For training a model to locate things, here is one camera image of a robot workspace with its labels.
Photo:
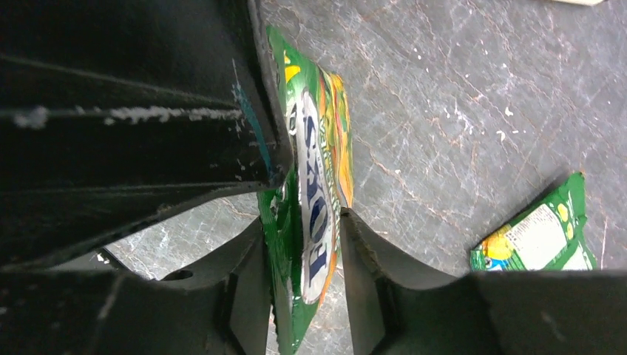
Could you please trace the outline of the green Fox's candy bag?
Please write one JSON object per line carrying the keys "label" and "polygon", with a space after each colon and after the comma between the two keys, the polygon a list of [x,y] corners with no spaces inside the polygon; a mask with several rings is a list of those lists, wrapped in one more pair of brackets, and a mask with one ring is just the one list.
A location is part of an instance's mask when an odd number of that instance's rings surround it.
{"label": "green Fox's candy bag", "polygon": [[353,205],[353,144],[348,94],[268,27],[277,88],[294,156],[285,182],[260,192],[258,207],[272,276],[278,349],[295,354],[331,284],[340,247],[340,214]]}

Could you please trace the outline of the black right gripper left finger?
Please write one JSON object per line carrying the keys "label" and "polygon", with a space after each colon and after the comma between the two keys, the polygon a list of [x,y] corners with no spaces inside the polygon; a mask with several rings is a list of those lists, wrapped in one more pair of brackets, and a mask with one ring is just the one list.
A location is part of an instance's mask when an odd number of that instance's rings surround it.
{"label": "black right gripper left finger", "polygon": [[271,305],[254,220],[205,257],[148,280],[88,254],[1,274],[3,354],[264,354]]}

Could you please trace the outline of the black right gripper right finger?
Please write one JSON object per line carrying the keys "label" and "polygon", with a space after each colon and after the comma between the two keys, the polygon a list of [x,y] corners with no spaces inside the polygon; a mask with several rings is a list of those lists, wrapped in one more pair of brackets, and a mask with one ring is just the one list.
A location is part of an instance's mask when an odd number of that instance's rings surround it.
{"label": "black right gripper right finger", "polygon": [[454,277],[341,213],[356,354],[624,354],[623,271],[484,271]]}

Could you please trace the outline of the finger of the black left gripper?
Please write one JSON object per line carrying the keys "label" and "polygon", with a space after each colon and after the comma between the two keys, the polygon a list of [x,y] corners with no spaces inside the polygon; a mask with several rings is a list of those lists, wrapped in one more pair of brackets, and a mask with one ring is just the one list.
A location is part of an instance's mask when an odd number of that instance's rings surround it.
{"label": "finger of the black left gripper", "polygon": [[3,1],[2,271],[280,185],[277,75],[259,1]]}

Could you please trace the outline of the small green white candy bag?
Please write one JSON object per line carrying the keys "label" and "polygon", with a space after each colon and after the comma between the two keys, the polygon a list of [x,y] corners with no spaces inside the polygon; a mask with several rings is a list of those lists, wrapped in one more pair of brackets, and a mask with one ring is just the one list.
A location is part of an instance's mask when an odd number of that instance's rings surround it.
{"label": "small green white candy bag", "polygon": [[590,271],[597,261],[584,237],[586,183],[570,175],[470,251],[472,271]]}

